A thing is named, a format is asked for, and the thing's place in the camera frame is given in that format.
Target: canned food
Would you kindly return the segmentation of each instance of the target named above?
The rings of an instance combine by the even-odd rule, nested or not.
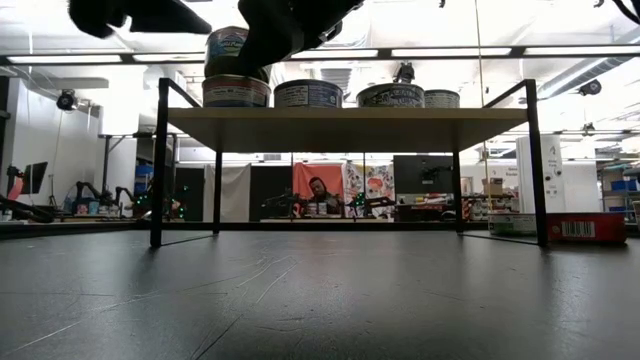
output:
[[[275,107],[341,108],[342,89],[322,80],[294,80],[273,91]]]
[[[356,97],[359,107],[424,107],[424,90],[418,85],[392,83],[374,85]]]
[[[250,76],[269,82],[271,66],[259,69],[244,69],[238,63],[238,54],[247,40],[249,30],[229,26],[214,31],[207,39],[207,50],[204,60],[204,76],[234,74]]]
[[[216,75],[202,82],[204,107],[267,107],[271,88],[247,76]]]
[[[427,90],[424,92],[424,107],[457,109],[460,107],[460,95],[449,90]]]

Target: barcode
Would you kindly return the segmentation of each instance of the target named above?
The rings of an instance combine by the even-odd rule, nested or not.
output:
[[[593,221],[563,221],[562,236],[594,238],[596,237],[596,223]]]

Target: red box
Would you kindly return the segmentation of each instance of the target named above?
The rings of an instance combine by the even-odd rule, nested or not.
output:
[[[617,242],[627,240],[623,214],[547,214],[549,241]]]

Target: person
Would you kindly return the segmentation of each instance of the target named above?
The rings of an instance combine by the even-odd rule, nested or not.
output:
[[[331,194],[327,191],[327,185],[321,178],[315,176],[309,180],[309,188],[313,193],[313,197],[309,199],[310,203],[326,203],[327,214],[329,215],[343,215],[344,204],[340,195]]]

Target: gray floor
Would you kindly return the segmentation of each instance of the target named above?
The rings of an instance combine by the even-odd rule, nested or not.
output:
[[[198,235],[166,233],[165,241]],[[0,242],[2,359],[637,359],[640,243],[447,232]]]

